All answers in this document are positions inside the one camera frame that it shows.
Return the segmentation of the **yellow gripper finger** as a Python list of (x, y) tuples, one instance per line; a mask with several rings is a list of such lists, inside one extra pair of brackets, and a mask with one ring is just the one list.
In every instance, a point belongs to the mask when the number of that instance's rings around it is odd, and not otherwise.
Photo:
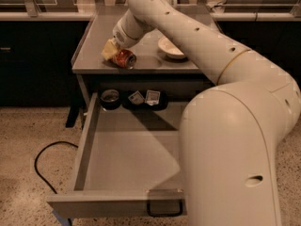
[(102, 56), (105, 60), (109, 60), (114, 57), (120, 50), (120, 46), (118, 45), (115, 39), (109, 39), (103, 47)]

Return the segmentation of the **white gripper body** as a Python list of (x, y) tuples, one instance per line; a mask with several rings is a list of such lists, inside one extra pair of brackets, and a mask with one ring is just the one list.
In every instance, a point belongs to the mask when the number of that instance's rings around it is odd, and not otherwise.
[(131, 48), (152, 30), (151, 25), (139, 21), (128, 9), (113, 28), (113, 43), (118, 48)]

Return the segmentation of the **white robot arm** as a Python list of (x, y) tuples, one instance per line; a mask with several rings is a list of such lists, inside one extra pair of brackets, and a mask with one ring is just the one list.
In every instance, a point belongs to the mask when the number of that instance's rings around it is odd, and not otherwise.
[(177, 11), (127, 0), (109, 59), (158, 29), (213, 82), (186, 106), (180, 161), (189, 226), (281, 226), (276, 152), (300, 116), (300, 89), (279, 66)]

